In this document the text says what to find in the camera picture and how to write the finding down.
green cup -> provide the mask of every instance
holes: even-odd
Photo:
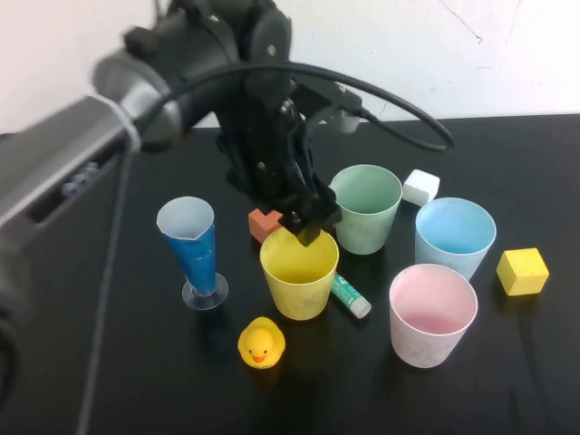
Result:
[[[356,165],[336,174],[330,188],[343,210],[336,226],[338,243],[361,256],[381,249],[401,203],[397,176],[380,166]]]

cup rim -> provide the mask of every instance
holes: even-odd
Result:
[[[382,211],[377,211],[376,213],[360,213],[358,211],[354,211],[354,210],[350,210],[347,207],[344,207],[340,202],[338,202],[338,200],[336,200],[336,204],[339,205],[340,208],[348,211],[349,213],[353,213],[354,215],[358,215],[358,216],[376,216],[376,215],[380,215],[382,213],[386,213],[387,211],[391,211],[393,208],[396,208],[400,203],[401,203],[401,199],[402,199],[402,184],[401,184],[401,180],[399,179],[399,177],[397,177],[397,175],[392,172],[391,170],[388,170],[386,168],[384,168],[383,166],[379,166],[379,165],[371,165],[371,164],[367,164],[367,163],[362,163],[360,165],[352,165],[352,166],[347,166],[346,168],[341,169],[340,171],[338,171],[336,173],[336,175],[334,175],[332,181],[330,182],[330,189],[333,189],[333,183],[336,180],[336,178],[341,175],[343,172],[345,172],[348,169],[352,169],[352,168],[358,168],[358,167],[367,167],[367,168],[378,168],[378,169],[382,169],[385,172],[388,172],[389,174],[391,174],[399,183],[399,197],[398,199],[395,201],[395,203],[390,206],[389,208],[386,208],[385,210]]]
[[[485,245],[484,247],[482,247],[479,251],[473,251],[473,252],[468,252],[465,254],[462,253],[456,253],[456,252],[450,252],[450,251],[446,251],[444,249],[441,249],[440,247],[436,247],[435,245],[433,245],[429,240],[427,240],[427,238],[421,233],[421,231],[419,230],[419,225],[417,223],[417,221],[419,220],[419,215],[421,214],[421,212],[423,211],[423,209],[425,209],[429,204],[433,204],[434,202],[437,201],[442,201],[445,199],[457,199],[461,202],[467,202],[473,206],[476,206],[477,208],[481,209],[489,218],[489,220],[491,221],[491,225],[493,226],[493,237],[491,238],[491,240],[489,241],[489,243],[487,245]],[[491,245],[493,245],[493,243],[496,241],[496,238],[498,237],[498,226],[496,225],[496,221],[493,219],[493,217],[491,216],[491,214],[485,210],[480,204],[478,204],[477,202],[473,202],[470,201],[469,199],[464,199],[464,198],[457,198],[457,197],[444,197],[444,198],[437,198],[437,199],[433,199],[431,202],[425,204],[423,207],[420,208],[419,212],[417,213],[417,216],[415,217],[415,230],[417,231],[417,234],[419,234],[420,238],[430,247],[432,247],[433,249],[442,252],[443,254],[447,254],[450,256],[474,256],[476,254],[481,254],[482,252],[487,251]]]
[[[203,231],[199,232],[199,234],[196,237],[175,237],[172,236],[171,234],[168,234],[166,231],[164,231],[163,229],[161,229],[160,227],[160,219],[161,219],[161,214],[162,212],[166,211],[166,208],[169,206],[172,206],[175,202],[180,202],[180,201],[187,201],[187,202],[201,202],[204,204],[204,206],[208,206],[209,207],[209,211],[211,211],[211,222],[209,222],[209,224],[204,227]],[[204,234],[206,234],[211,227],[214,225],[216,221],[216,213],[213,209],[213,207],[211,207],[211,204],[209,204],[205,199],[203,198],[199,198],[199,197],[189,197],[189,196],[185,196],[185,197],[177,197],[174,199],[169,200],[168,202],[166,202],[157,212],[157,218],[155,219],[155,223],[157,225],[157,228],[159,229],[159,231],[167,236],[167,237],[171,237],[177,240],[199,240]]]
[[[305,285],[312,285],[312,284],[316,284],[319,283],[321,281],[323,281],[324,279],[326,279],[330,274],[335,274],[336,273],[336,267],[338,266],[338,260],[340,258],[340,249],[338,248],[338,244],[336,243],[336,240],[334,240],[334,237],[332,237],[330,234],[328,234],[326,231],[321,230],[320,234],[321,235],[326,235],[328,236],[328,238],[330,238],[333,241],[333,246],[334,246],[334,250],[336,252],[336,260],[334,261],[333,267],[331,267],[330,271],[324,275],[323,277],[317,279],[316,281],[311,281],[310,283],[302,283],[302,284],[297,284],[297,283],[289,283],[287,281],[283,281],[280,278],[275,277],[274,275],[272,275],[270,273],[270,271],[268,271],[265,267],[264,267],[264,262],[262,261],[262,252],[263,252],[263,247],[266,244],[266,241],[273,236],[277,231],[280,231],[281,229],[288,231],[286,228],[284,227],[280,227],[279,229],[277,229],[276,231],[274,231],[272,234],[270,234],[268,237],[266,237],[266,239],[264,240],[264,243],[262,243],[262,246],[260,247],[260,265],[262,266],[262,269],[264,270],[264,273],[267,274],[268,276],[270,276],[271,278],[275,279],[278,283],[282,283],[282,284],[286,284],[286,285],[295,285],[295,286],[305,286]]]
[[[419,328],[416,328],[415,326],[413,326],[412,324],[409,324],[407,321],[405,321],[405,319],[403,319],[401,317],[401,315],[397,312],[397,310],[395,309],[395,307],[393,306],[392,303],[392,288],[394,286],[394,284],[397,282],[398,279],[401,278],[401,275],[410,270],[413,269],[415,267],[421,267],[421,266],[435,266],[437,268],[440,269],[445,269],[449,272],[451,272],[452,274],[458,276],[459,278],[461,278],[465,283],[467,283],[469,289],[471,290],[471,293],[473,294],[473,298],[475,299],[475,309],[473,310],[473,315],[471,316],[471,318],[469,319],[469,321],[465,324],[465,326],[463,326],[462,328],[458,329],[457,331],[453,331],[452,333],[429,333],[427,331],[422,331]],[[478,315],[478,311],[479,311],[479,300],[478,300],[478,294],[475,291],[475,288],[473,288],[473,285],[471,285],[471,283],[469,282],[468,279],[465,278],[465,276],[463,276],[462,274],[460,274],[459,272],[456,272],[453,269],[450,269],[449,267],[445,267],[442,265],[435,265],[435,264],[431,264],[431,263],[421,263],[420,265],[413,265],[413,266],[409,266],[409,267],[405,267],[404,269],[402,269],[392,280],[391,282],[391,286],[389,287],[389,307],[391,308],[391,310],[395,313],[395,315],[397,316],[397,318],[403,322],[407,327],[411,328],[413,331],[419,333],[419,334],[424,334],[424,335],[428,335],[430,337],[450,337],[452,335],[457,335],[460,333],[465,332],[470,326],[471,324],[473,324],[473,321],[475,320],[476,316]]]

pink cup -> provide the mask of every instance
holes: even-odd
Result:
[[[407,267],[389,291],[391,342],[421,369],[443,363],[473,323],[478,297],[467,279],[445,266]]]

blue cup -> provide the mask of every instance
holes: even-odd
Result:
[[[483,207],[461,198],[435,199],[415,219],[415,263],[446,266],[469,280],[496,234]]]
[[[201,198],[172,199],[157,214],[157,227],[181,264],[185,302],[207,310],[223,302],[227,281],[216,273],[214,210]]]

rubber duck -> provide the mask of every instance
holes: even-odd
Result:
[[[255,369],[274,366],[286,348],[282,331],[267,317],[254,319],[242,331],[237,341],[237,349],[244,363]]]

